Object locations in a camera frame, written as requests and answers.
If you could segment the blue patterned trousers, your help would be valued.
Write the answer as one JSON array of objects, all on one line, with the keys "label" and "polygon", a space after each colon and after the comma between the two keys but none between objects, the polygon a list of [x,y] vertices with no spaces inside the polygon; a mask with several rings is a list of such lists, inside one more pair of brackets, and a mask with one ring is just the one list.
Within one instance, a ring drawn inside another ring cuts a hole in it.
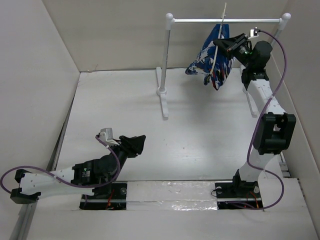
[{"label": "blue patterned trousers", "polygon": [[228,78],[234,60],[229,60],[222,54],[222,50],[214,44],[214,40],[228,39],[230,27],[228,24],[216,24],[206,38],[196,59],[186,68],[187,75],[204,75],[203,84],[212,84],[219,90]]}]

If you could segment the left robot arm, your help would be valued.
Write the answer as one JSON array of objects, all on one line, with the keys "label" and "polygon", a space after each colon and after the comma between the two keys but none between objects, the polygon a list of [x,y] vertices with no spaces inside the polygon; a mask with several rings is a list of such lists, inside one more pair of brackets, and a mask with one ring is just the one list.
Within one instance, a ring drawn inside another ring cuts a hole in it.
[{"label": "left robot arm", "polygon": [[101,131],[95,138],[109,150],[109,154],[56,171],[36,168],[32,173],[32,166],[18,167],[14,176],[18,187],[11,190],[10,199],[22,205],[74,194],[107,198],[126,160],[142,154],[146,136],[121,135],[113,139]]}]

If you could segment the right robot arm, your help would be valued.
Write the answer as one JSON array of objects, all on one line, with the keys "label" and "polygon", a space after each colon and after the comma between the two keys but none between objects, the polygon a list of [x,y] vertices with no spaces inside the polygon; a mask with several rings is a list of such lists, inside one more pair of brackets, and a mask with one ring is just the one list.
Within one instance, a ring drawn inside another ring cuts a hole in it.
[{"label": "right robot arm", "polygon": [[288,114],[275,98],[266,72],[266,65],[273,50],[267,41],[258,41],[251,47],[246,34],[232,38],[216,39],[214,44],[228,59],[236,58],[244,69],[241,82],[248,99],[253,99],[260,114],[249,145],[246,163],[239,168],[231,182],[216,184],[217,194],[243,197],[257,190],[258,178],[268,162],[288,149],[296,117]]}]

